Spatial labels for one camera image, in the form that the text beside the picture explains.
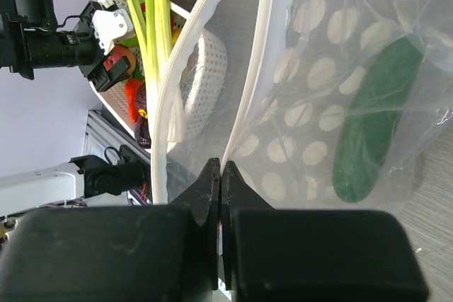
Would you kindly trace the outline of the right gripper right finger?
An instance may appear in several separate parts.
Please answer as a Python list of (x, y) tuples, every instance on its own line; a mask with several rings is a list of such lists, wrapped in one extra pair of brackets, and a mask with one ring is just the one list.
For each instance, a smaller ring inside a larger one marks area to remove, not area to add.
[(246, 183), (235, 162), (227, 161), (221, 181), (222, 260), (227, 291), (232, 290), (236, 261), (233, 213), (237, 209), (264, 210), (273, 207)]

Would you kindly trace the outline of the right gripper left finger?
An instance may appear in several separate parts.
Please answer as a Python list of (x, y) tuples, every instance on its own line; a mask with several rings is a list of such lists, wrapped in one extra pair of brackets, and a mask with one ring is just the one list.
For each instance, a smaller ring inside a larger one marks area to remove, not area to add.
[(218, 289), (220, 194), (220, 162), (210, 158), (198, 178), (170, 203), (190, 212), (188, 259), (193, 267), (188, 277), (203, 291)]

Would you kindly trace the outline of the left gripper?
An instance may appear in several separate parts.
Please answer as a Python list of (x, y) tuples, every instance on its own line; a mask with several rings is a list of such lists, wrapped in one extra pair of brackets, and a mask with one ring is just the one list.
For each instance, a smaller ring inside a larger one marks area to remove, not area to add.
[(95, 38), (91, 24), (96, 10), (101, 10), (101, 5), (94, 1), (89, 1), (81, 12), (81, 18), (79, 19), (81, 60), (88, 62), (88, 64), (80, 66), (79, 69), (94, 88), (99, 93), (102, 93), (130, 77), (127, 75), (130, 63), (126, 57), (122, 57), (115, 62), (112, 57), (112, 51), (108, 55), (104, 55), (98, 40)]

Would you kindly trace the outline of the purple eggplant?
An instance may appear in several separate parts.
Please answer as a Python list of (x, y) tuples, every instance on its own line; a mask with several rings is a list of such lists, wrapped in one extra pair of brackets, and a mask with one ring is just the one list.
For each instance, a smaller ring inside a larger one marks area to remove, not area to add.
[(134, 139), (143, 149), (151, 148), (151, 137), (149, 133), (148, 120), (139, 116), (134, 126)]

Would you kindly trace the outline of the clear zip top bag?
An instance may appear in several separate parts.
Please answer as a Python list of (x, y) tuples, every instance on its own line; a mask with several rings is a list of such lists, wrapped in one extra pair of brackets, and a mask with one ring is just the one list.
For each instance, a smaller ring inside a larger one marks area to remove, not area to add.
[[(168, 142), (180, 82), (203, 29), (226, 47), (214, 111), (193, 139)], [(333, 159), (352, 99), (377, 55), (407, 37), (423, 53), (385, 163), (361, 202), (340, 200)], [(280, 209), (394, 209), (415, 160), (452, 118), (452, 0), (197, 0), (165, 74), (152, 135), (151, 194), (167, 204), (210, 158), (237, 165)]]

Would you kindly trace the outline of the dark green cucumber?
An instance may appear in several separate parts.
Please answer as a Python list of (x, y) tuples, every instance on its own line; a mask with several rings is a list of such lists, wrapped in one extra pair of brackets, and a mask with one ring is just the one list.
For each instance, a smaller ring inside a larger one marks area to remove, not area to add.
[(333, 159), (332, 186), (340, 200), (358, 203), (373, 190), (422, 60), (423, 53), (402, 37), (383, 48), (368, 68)]

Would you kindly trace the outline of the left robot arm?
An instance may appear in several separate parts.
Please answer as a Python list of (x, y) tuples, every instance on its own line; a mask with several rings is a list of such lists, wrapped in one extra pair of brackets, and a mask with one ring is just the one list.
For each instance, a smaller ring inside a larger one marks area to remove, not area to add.
[[(113, 0), (89, 2), (72, 31), (57, 22), (53, 0), (1, 0), (1, 65), (32, 80), (37, 69), (77, 67), (99, 93), (135, 69), (122, 41), (134, 27)], [(48, 204), (102, 194), (120, 195), (149, 186), (147, 163), (126, 146), (118, 160), (81, 156), (67, 163), (1, 179), (1, 219)]]

